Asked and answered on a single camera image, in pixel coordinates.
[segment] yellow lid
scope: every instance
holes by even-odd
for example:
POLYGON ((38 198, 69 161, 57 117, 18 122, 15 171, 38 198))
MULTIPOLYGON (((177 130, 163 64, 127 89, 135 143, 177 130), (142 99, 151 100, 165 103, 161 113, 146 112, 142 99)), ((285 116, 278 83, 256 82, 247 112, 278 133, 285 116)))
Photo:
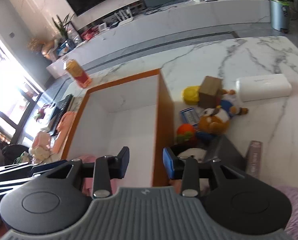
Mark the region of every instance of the yellow lid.
POLYGON ((200 86, 186 87, 182 90, 181 97, 187 105, 196 105, 199 101, 199 88, 200 86))

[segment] marble tabletop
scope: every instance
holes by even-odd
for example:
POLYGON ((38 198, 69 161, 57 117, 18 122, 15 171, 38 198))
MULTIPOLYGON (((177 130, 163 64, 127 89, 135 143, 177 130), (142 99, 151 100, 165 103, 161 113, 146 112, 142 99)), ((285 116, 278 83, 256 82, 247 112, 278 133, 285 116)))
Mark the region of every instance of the marble tabletop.
MULTIPOLYGON (((99 71, 91 75, 91 85, 155 68, 162 69, 175 102, 175 127, 181 124, 177 113, 188 108, 181 91, 200 85, 206 75, 222 78, 224 88, 234 89, 239 77, 284 73, 292 85, 291 96, 244 103, 249 113, 234 117, 226 134, 242 155, 251 140, 263 142, 261 180, 298 187, 298 49, 288 38, 232 39, 171 49, 99 71)), ((84 93, 72 83, 64 97, 82 98, 84 93)))

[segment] trash can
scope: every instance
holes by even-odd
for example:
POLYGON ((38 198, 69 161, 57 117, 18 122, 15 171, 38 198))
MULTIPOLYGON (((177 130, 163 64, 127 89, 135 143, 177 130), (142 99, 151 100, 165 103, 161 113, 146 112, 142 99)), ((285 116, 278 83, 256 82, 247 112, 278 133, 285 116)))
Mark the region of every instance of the trash can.
POLYGON ((288 0, 270 0, 270 20, 271 27, 277 31, 289 32, 289 1, 288 0))

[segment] floor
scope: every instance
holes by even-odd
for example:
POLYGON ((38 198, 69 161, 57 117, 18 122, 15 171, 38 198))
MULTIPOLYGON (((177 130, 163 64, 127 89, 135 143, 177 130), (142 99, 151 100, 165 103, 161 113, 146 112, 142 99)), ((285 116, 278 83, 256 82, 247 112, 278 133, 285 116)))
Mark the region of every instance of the floor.
MULTIPOLYGON (((84 65, 83 68, 88 74, 93 74, 111 66, 122 64, 135 58, 154 54, 160 51, 208 41, 260 36, 286 36, 298 47, 298 19, 291 21, 290 31, 288 34, 283 34, 272 29, 270 23, 221 25, 175 33, 113 52, 84 65)), ((55 82, 46 90, 33 110, 31 117, 28 119, 19 143, 22 143, 23 140, 25 140, 26 144, 33 141, 33 137, 39 129, 35 125, 35 121, 32 117, 45 103, 60 101, 71 82, 72 79, 68 75, 64 75, 56 79, 55 82)))

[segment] bottle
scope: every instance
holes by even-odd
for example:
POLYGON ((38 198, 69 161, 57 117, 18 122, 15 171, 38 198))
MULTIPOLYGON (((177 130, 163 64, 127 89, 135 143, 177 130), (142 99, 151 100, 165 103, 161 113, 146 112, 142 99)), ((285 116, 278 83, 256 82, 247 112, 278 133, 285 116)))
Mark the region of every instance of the bottle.
POLYGON ((69 73, 79 87, 86 88, 91 83, 91 78, 76 60, 68 59, 67 56, 63 56, 61 60, 63 61, 63 69, 69 73))

